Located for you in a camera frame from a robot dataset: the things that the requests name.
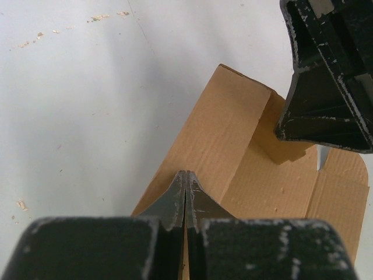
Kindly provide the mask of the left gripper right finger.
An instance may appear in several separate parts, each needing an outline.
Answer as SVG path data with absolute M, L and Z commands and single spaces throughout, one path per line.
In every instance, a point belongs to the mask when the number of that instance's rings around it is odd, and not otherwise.
M 319 219 L 237 219 L 185 173 L 191 279 L 356 279 L 335 229 Z

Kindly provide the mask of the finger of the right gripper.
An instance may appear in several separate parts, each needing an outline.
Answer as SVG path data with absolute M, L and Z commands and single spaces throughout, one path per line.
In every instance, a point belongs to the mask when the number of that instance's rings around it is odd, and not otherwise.
M 281 141 L 372 152 L 372 2 L 281 1 L 293 56 Z

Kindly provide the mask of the brown cardboard box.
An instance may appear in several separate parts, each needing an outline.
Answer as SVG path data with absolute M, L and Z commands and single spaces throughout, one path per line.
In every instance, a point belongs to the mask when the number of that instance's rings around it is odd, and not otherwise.
M 333 148 L 317 168 L 310 143 L 281 142 L 274 133 L 284 99 L 220 65 L 154 175 L 133 215 L 170 186 L 180 171 L 237 219 L 319 219 L 340 236 L 354 267 L 369 186 L 362 157 Z M 186 210 L 182 275 L 189 277 Z

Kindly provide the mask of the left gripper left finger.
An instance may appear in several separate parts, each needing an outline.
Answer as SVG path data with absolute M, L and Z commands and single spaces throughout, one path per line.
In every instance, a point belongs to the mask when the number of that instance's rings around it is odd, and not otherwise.
M 3 279 L 180 279 L 185 171 L 136 216 L 47 217 L 24 231 Z

